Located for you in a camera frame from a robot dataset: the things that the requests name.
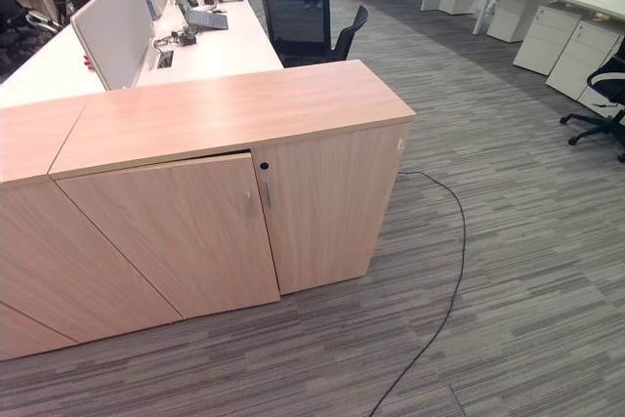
wooden cabinet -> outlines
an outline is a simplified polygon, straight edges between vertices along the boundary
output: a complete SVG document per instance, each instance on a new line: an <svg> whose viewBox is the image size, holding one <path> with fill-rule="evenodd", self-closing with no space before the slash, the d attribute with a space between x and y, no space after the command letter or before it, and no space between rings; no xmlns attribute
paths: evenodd
<svg viewBox="0 0 625 417"><path fill-rule="evenodd" d="M180 319L51 180L1 189L2 303L77 342Z"/></svg>
<svg viewBox="0 0 625 417"><path fill-rule="evenodd" d="M183 317L279 299L249 153L59 184Z"/></svg>
<svg viewBox="0 0 625 417"><path fill-rule="evenodd" d="M409 129L252 150L282 294L367 272Z"/></svg>
<svg viewBox="0 0 625 417"><path fill-rule="evenodd" d="M57 331L0 304L0 360L74 344Z"/></svg>

light wood veneer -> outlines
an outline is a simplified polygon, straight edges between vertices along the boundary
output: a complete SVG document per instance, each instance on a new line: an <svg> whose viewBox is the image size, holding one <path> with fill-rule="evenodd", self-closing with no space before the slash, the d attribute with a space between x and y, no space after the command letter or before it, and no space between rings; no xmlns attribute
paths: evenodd
<svg viewBox="0 0 625 417"><path fill-rule="evenodd" d="M55 179L408 122L414 112L360 61L91 97Z"/></svg>
<svg viewBox="0 0 625 417"><path fill-rule="evenodd" d="M253 150L282 294L366 274L409 131L400 124Z"/></svg>
<svg viewBox="0 0 625 417"><path fill-rule="evenodd" d="M249 153L59 184L183 317L279 299Z"/></svg>

floor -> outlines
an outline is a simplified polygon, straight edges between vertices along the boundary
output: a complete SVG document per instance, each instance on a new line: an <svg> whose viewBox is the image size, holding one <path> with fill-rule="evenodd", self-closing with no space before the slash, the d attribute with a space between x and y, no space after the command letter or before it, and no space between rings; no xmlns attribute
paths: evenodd
<svg viewBox="0 0 625 417"><path fill-rule="evenodd" d="M251 0L261 15L259 0ZM359 2L332 0L337 37ZM512 66L518 45L413 0L362 0L361 59L417 112L402 162L451 186L465 279L378 417L625 415L625 165L566 144L583 108ZM3 416L366 416L437 329L453 199L399 176L367 276L280 303L0 363Z"/></svg>

wooden cabinet top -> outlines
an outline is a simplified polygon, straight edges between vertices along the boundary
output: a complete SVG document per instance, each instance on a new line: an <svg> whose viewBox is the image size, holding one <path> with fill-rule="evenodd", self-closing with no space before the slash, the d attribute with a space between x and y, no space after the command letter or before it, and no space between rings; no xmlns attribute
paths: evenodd
<svg viewBox="0 0 625 417"><path fill-rule="evenodd" d="M0 183L47 178L85 99L0 109Z"/></svg>
<svg viewBox="0 0 625 417"><path fill-rule="evenodd" d="M85 108L73 128L72 121L60 132L49 172L55 179L408 122L414 116L360 61L118 90L54 106L76 101ZM47 127L49 118L37 117L33 105L22 107L32 108L32 118ZM35 153L30 150L24 155Z"/></svg>

black cable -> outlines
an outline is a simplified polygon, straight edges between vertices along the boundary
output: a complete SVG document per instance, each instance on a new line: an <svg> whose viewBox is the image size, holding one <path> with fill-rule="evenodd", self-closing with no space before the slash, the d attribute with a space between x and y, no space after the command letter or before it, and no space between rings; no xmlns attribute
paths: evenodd
<svg viewBox="0 0 625 417"><path fill-rule="evenodd" d="M465 209L462 206L462 202L460 202L460 198L456 195L456 193L451 188L449 188L448 186L444 185L443 183L441 183L436 178L433 178L432 176L427 175L426 173L424 173L422 171L399 171L399 173L401 175L406 175L406 176L410 176L410 175L421 175L421 176L424 176L427 179L429 179L430 181L432 181L434 184L440 186L441 188L446 189L453 196L453 198L456 199L456 203L458 204L458 207L460 207L460 215L462 216L462 258L461 258L461 262L460 262L460 273L458 274L458 280L456 281L456 287L453 289L453 294L451 295L451 300L449 301L449 308L447 309L447 313L445 314L444 318L442 319L442 323L438 327L437 332L434 333L434 336L432 336L432 339L430 339L430 341L426 344L426 346L423 349L421 349L421 351L417 355L415 355L412 358L412 360L410 360L410 363L408 363L408 365L401 371L401 373L399 373L399 376L396 377L396 379L393 381L393 383L389 386L389 388L386 390L386 392L382 395L382 397L380 397L378 402L375 404L375 406L373 407L373 410L371 410L371 413L369 413L369 417L373 417L373 415L377 412L377 410L380 407L380 405L382 405L382 402L384 402L384 399L386 399L388 397L388 395L395 388L395 386L397 386L397 383L399 383L399 381L401 381L401 378L403 378L403 375L405 375L408 372L408 370L410 368L412 368L412 366L417 362L419 357L425 353L425 351L430 347L432 342L438 337L438 334L440 334L440 331L442 331L442 329L445 327L445 324L447 323L447 320L451 316L451 312L453 310L453 305L454 305L454 303L456 301L456 296L458 295L458 289L460 288L460 283L462 282L462 276L465 273L465 254L466 254L466 251L467 251L467 218L465 216Z"/></svg>

